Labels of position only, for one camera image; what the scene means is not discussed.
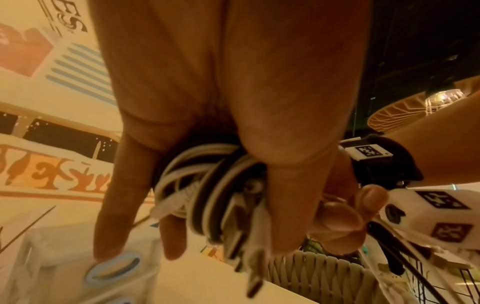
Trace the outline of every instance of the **black wristband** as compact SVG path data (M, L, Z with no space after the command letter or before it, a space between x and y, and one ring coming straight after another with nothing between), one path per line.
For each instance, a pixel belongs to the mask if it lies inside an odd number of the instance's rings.
M370 135L341 146L352 157L353 171L362 186L376 184L392 190L424 178L408 150L392 139Z

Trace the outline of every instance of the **qr code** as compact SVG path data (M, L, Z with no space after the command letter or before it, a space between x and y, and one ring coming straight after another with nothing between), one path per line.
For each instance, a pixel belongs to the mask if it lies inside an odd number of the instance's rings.
M433 228L431 235L444 242L461 243L472 227L473 225L470 224L438 223Z
M430 205L438 209L470 209L444 191L415 191Z
M361 154L365 155L366 157L374 157L374 156L382 156L383 154L377 151L372 146L361 146L355 147L355 149L359 150Z

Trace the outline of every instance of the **blue stripe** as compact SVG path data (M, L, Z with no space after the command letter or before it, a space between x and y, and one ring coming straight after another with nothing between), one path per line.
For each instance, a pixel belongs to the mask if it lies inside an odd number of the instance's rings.
M85 55L84 53L82 53L82 52L80 52L80 51L78 51L78 50L75 50L75 49L72 49L72 48L67 48L67 50L69 50L70 53L75 54L75 55L77 55L77 56L80 56L80 57L82 57L83 59L87 59L88 61L91 61L91 62L93 62L93 63L95 63L95 64L98 64L99 66L102 66L102 67L105 66L105 64L104 64L103 61L96 60L96 59L94 59L94 58L92 58L92 57L90 57L90 56L88 56L88 55Z
M77 92L80 92L80 93L83 93L83 94L85 94L85 95L88 95L88 96L90 96L90 97L96 98L96 99L101 100L101 101L105 101L105 102L107 102L107 103L109 103L109 104L111 104L111 105L117 105L117 103L116 103L115 100L113 100L113 99L110 99L110 98L108 98L108 97L102 96L102 95L97 94L97 93L95 93L95 92L86 90L86 89L84 89L84 88L82 88L82 87L79 87L79 86L76 86L76 85L74 85L74 84L71 84L70 82L67 82L67 81L65 81L65 80L62 80L62 79L57 78L57 77L55 77L55 76L46 75L45 78L47 78L48 80L51 80L51 81L53 81L53 82L56 82L56 83L58 83L58 84L60 84L60 85L66 86L67 88L73 89L73 90L75 90L75 91L77 91Z
M51 71L54 72L54 73L57 73L57 74L59 74L59 75L65 76L65 77L67 77L67 78L73 79L73 80L75 80L75 81L78 81L78 82L80 82L81 84L84 84L84 85L86 85L86 86L89 86L89 87L92 87L92 88L97 89L97 90L99 90L99 91L102 91L102 92L104 92L104 93L106 93L106 94L109 94L109 95L112 95L112 96L114 95L114 93L113 93L111 90L106 89L106 88L104 88L104 87L101 87L101 86L99 86L99 85L96 85L96 84L94 84L93 82L87 81L87 80L85 80L85 79L83 79L83 78L80 78L80 77L75 76L75 75L73 75L73 74L70 74L70 73L68 73L68 72L59 70L59 69L57 69L57 68L53 68Z
M105 73L104 71L101 71L101 70L99 70L99 69L96 69L96 68L94 68L94 67L91 67L91 66L89 66L88 64L83 63L83 62L81 62L80 60L77 60L77 59L75 59L75 58L73 58L73 57L70 57L70 56L68 56L68 55L62 55L62 57L65 58L65 59L67 59L68 61L73 62L73 63L75 63L75 64L77 64L77 65L79 65L79 66L81 66L81 67L84 67L84 68L86 68L86 69L88 69L88 70L90 70L90 71L92 71L92 72L95 72L95 73L100 74L100 75L105 76L105 77L108 77L108 76L109 76L109 75L108 75L107 73Z
M76 46L77 48L80 48L80 49L82 49L82 50L84 50L84 51L86 51L86 52L89 52L90 54L95 55L95 56L97 56L98 58L101 58L101 59L102 59L102 55L100 54L100 52L97 52L97 51L95 51L95 50L92 50L91 48L86 47L86 46L84 46L84 45L79 45L78 43L73 43L73 45Z
M72 65L69 65L69 64L66 63L66 62L63 62L63 61L61 61L61 60L55 60L55 63L58 64L59 66L62 66L62 67L64 67L64 68L67 68L67 69L69 69L69 70L72 70L72 71L74 71L74 72L77 72L77 73L79 73L79 74L82 74L82 75L84 75L84 76L86 76L86 77L88 77L88 78L90 78L90 79L93 79L93 80L95 80L95 81L98 81L98 82L100 82L101 84L104 84L104 85L106 85L106 86L111 86L110 82L105 81L105 80L103 80L103 79L101 79L101 78L98 78L97 76L94 76L94 75L92 75L92 74L89 74L89 73L87 73L87 72L85 72L85 71L83 71L83 70L80 70L79 68L76 68L76 67L74 67L74 66L72 66Z

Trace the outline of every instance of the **black ceiling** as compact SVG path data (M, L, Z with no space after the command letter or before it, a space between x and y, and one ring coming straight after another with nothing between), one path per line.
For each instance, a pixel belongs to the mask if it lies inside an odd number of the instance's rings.
M480 75L479 0L373 0L370 43L347 136L378 109L436 82Z

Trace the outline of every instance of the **forearm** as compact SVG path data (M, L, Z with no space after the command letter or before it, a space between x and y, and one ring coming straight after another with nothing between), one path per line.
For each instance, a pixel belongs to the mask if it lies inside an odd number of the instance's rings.
M386 134L412 155L424 180L415 186L480 181L480 95Z

